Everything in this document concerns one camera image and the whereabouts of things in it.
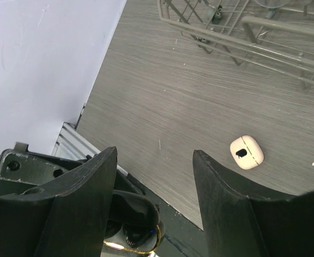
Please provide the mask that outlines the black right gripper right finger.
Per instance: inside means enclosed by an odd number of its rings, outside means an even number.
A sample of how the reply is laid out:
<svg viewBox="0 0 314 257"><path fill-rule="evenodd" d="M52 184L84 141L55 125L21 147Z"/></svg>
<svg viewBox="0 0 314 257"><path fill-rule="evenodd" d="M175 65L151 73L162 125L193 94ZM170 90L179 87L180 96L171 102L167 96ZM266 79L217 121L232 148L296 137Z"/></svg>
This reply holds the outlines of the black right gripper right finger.
<svg viewBox="0 0 314 257"><path fill-rule="evenodd" d="M314 190L279 192L202 150L192 165L210 256L314 256Z"/></svg>

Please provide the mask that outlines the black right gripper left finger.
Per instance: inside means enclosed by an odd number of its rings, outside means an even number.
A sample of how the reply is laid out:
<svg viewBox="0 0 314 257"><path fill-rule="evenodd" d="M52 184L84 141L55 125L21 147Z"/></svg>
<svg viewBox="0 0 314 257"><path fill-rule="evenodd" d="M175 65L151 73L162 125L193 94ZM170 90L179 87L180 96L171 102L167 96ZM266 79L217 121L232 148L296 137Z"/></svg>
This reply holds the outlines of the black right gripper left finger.
<svg viewBox="0 0 314 257"><path fill-rule="evenodd" d="M100 256L117 149L22 193L0 195L0 256Z"/></svg>

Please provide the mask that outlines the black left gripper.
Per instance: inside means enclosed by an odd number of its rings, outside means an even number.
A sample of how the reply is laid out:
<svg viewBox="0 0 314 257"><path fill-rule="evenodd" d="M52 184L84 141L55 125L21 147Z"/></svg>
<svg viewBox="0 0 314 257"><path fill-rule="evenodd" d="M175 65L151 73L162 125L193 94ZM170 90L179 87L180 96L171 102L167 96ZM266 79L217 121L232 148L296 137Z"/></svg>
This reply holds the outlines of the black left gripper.
<svg viewBox="0 0 314 257"><path fill-rule="evenodd" d="M61 157L30 152L25 143L0 154L0 195L22 193L45 184L90 160L68 160Z"/></svg>

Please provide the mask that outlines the beige earbud charging case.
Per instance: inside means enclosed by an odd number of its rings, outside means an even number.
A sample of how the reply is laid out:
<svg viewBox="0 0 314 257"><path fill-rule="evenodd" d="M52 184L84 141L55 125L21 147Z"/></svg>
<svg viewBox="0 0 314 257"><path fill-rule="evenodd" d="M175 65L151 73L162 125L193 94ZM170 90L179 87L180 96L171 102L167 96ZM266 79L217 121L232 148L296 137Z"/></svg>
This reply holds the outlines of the beige earbud charging case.
<svg viewBox="0 0 314 257"><path fill-rule="evenodd" d="M235 139L229 149L234 161L243 170L253 169L264 161L264 153L260 145L249 135Z"/></svg>

